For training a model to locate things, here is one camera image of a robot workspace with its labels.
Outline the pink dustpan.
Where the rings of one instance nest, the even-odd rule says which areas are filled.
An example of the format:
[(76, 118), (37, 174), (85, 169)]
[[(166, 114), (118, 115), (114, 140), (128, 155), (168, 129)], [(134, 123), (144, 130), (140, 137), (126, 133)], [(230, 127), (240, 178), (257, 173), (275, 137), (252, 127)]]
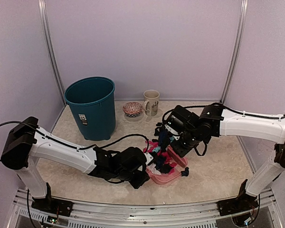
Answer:
[(146, 171), (150, 179), (159, 185), (167, 184), (181, 176), (181, 172), (175, 168), (171, 170), (171, 173), (167, 174), (161, 173), (159, 170), (155, 168), (155, 164), (147, 166)]

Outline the pink hand brush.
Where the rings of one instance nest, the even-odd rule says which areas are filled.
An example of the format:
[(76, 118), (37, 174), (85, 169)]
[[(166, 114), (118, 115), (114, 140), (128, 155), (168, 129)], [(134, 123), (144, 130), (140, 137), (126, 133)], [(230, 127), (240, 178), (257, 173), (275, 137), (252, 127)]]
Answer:
[(179, 155), (177, 155), (171, 146), (167, 147), (167, 153), (168, 155), (182, 168), (186, 168), (188, 165), (188, 161), (186, 158), (181, 158)]

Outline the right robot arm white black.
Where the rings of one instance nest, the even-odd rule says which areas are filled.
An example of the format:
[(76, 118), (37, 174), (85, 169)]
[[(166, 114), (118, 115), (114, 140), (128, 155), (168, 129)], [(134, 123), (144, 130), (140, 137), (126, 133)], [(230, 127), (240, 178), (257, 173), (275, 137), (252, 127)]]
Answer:
[[(162, 117), (162, 129), (175, 139), (171, 142), (174, 152), (184, 157), (191, 150), (204, 156), (212, 137), (244, 136), (275, 143), (273, 155), (249, 180), (242, 183), (234, 199), (236, 210), (243, 211), (261, 191), (285, 171), (285, 114), (261, 115), (236, 111), (221, 103), (201, 106), (200, 115), (189, 107), (177, 105)], [(204, 152), (197, 149), (204, 144)]]

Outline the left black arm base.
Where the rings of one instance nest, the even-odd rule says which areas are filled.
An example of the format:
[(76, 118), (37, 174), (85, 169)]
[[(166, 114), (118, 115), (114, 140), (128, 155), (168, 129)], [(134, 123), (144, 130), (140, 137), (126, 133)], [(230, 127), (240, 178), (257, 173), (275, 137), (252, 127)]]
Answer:
[(32, 208), (58, 216), (70, 217), (74, 203), (65, 199), (53, 198), (51, 195), (51, 187), (48, 183), (46, 183), (46, 187), (47, 194), (44, 198), (32, 198)]

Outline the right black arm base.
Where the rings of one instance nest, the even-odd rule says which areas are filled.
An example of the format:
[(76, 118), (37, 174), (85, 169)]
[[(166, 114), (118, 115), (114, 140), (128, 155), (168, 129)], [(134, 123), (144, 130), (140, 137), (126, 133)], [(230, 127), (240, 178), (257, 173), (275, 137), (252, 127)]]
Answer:
[(248, 211), (259, 206), (257, 197), (247, 195), (245, 189), (246, 183), (247, 179), (242, 182), (239, 193), (235, 198), (220, 200), (217, 202), (220, 216)]

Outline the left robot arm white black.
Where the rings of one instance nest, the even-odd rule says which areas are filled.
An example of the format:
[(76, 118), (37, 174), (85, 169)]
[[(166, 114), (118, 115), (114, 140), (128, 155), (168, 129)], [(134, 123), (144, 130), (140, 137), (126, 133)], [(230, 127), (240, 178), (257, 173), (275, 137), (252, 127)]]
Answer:
[(150, 178), (147, 165), (152, 156), (140, 148), (129, 147), (118, 152), (108, 150), (107, 146), (74, 144), (40, 127), (33, 116), (22, 122), (4, 122), (0, 127), (8, 124), (15, 124), (15, 127), (8, 134), (0, 162), (17, 173), (33, 199), (46, 211), (53, 211), (57, 200), (51, 196), (50, 186), (39, 174), (34, 158), (54, 161), (109, 183), (129, 182), (134, 189)]

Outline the pile of coloured scraps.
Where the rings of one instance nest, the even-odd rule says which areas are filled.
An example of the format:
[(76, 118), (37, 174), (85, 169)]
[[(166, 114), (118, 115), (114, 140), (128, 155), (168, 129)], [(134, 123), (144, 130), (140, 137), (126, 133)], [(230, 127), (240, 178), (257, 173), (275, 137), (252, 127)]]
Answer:
[(148, 140), (148, 152), (153, 156), (153, 161), (147, 167), (153, 175), (170, 174), (176, 164), (172, 162), (172, 156), (168, 154), (168, 146), (175, 140), (172, 133), (163, 126), (163, 123), (157, 123), (154, 130), (154, 136), (157, 138)]

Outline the dark blue scrap right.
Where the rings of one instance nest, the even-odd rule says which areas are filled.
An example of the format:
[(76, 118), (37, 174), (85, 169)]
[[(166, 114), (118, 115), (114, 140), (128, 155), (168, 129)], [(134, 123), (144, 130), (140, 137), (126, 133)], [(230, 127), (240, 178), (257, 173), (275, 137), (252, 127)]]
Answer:
[(181, 176), (188, 177), (189, 173), (190, 173), (189, 167), (186, 167), (183, 171), (181, 171)]

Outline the beige ceramic mug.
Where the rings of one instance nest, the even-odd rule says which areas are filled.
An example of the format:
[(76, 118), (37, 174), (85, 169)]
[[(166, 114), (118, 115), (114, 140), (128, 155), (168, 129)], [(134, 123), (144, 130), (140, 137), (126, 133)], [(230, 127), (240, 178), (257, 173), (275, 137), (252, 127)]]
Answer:
[(155, 116), (158, 112), (160, 93), (157, 90), (146, 90), (143, 93), (143, 110), (147, 116)]

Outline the patterned small bowl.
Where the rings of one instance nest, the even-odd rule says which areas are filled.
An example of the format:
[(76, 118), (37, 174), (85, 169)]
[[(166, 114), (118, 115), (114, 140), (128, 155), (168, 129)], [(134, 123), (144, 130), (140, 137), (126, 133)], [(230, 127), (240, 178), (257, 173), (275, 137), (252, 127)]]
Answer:
[(138, 117), (143, 110), (143, 106), (139, 102), (128, 102), (123, 105), (123, 112), (127, 117)]

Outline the teal plastic bucket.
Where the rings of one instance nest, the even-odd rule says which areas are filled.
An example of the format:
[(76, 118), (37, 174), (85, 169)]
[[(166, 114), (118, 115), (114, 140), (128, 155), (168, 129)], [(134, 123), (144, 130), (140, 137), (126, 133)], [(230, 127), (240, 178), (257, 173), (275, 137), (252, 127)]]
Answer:
[(114, 82), (106, 77), (88, 77), (71, 84), (65, 100), (86, 140), (109, 140), (116, 126)]

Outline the aluminium front rail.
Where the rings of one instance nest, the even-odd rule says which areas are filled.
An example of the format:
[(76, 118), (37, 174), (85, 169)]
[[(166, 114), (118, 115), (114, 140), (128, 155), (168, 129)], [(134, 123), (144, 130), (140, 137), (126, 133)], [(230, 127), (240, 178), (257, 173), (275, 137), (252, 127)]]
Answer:
[[(13, 200), (5, 227), (16, 227), (20, 218), (29, 218), (26, 191), (19, 190)], [(220, 216), (217, 200), (174, 205), (115, 205), (73, 200), (70, 217), (59, 216), (54, 228), (216, 228), (234, 226), (231, 216)], [(261, 193), (257, 219), (249, 228), (285, 228), (271, 190)]]

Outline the right aluminium corner post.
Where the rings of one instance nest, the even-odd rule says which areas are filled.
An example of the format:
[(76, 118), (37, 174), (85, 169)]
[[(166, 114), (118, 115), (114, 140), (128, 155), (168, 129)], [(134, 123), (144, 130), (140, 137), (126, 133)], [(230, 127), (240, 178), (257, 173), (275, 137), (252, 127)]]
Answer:
[(242, 0), (241, 1), (241, 7), (240, 7), (240, 14), (239, 14), (239, 20), (237, 24), (237, 32), (236, 32), (236, 37), (235, 37), (235, 43), (231, 55), (231, 60), (228, 68), (228, 74), (227, 74), (227, 79), (224, 84), (223, 92), (220, 98), (220, 103), (224, 104), (227, 100), (228, 93), (231, 88), (232, 84), (232, 79), (234, 76), (234, 72), (236, 69), (237, 65), (237, 60), (238, 56), (240, 53), (240, 48), (241, 48), (241, 42), (245, 30), (245, 23), (246, 23), (246, 18), (247, 18), (247, 9), (248, 9), (248, 2), (249, 0)]

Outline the aluminium corner post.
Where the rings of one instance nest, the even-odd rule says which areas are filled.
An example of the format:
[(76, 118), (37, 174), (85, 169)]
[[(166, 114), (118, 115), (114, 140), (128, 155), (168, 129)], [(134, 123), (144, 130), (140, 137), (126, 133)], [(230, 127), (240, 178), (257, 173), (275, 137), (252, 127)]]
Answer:
[(47, 48), (50, 64), (51, 64), (53, 74), (54, 74), (54, 80), (58, 88), (60, 99), (62, 103), (66, 105), (66, 101), (64, 98), (65, 88), (63, 86), (62, 79), (60, 77), (60, 72), (58, 69), (57, 60), (56, 60), (56, 56), (54, 53), (54, 48), (53, 48), (53, 44), (51, 40), (50, 27), (49, 27), (48, 16), (47, 16), (46, 1), (38, 0), (38, 8), (39, 8), (39, 13), (40, 13), (40, 18), (41, 18), (41, 24), (43, 27), (43, 33), (45, 36), (46, 48)]
[(234, 76), (234, 72), (236, 69), (237, 65), (237, 60), (238, 56), (240, 53), (240, 48), (241, 48), (241, 42), (245, 30), (245, 23), (246, 23), (246, 18), (247, 18), (247, 9), (248, 9), (248, 2), (249, 0), (242, 0), (241, 1), (241, 7), (240, 7), (240, 14), (239, 14), (239, 20), (237, 24), (237, 32), (236, 32), (236, 37), (235, 37), (235, 43), (231, 55), (231, 60), (228, 68), (228, 74), (227, 74), (227, 79), (224, 84), (223, 92), (220, 98), (220, 103), (224, 104), (227, 100), (228, 93), (231, 88), (232, 84), (232, 79)]

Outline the left aluminium corner post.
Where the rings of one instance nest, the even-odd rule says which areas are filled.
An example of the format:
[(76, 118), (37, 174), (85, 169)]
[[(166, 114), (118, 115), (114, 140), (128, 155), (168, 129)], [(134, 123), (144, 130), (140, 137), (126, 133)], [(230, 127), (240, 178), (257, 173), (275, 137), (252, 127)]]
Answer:
[(58, 69), (57, 60), (56, 60), (56, 56), (54, 53), (54, 48), (53, 48), (53, 44), (51, 40), (50, 27), (49, 27), (48, 16), (47, 16), (46, 1), (38, 0), (38, 8), (39, 8), (39, 13), (40, 13), (40, 18), (41, 18), (41, 24), (43, 27), (43, 33), (45, 36), (46, 48), (47, 48), (50, 64), (51, 64), (53, 74), (54, 74), (54, 80), (58, 88), (60, 99), (62, 103), (66, 105), (66, 101), (64, 98), (65, 88), (63, 86), (62, 79), (60, 77), (60, 72)]

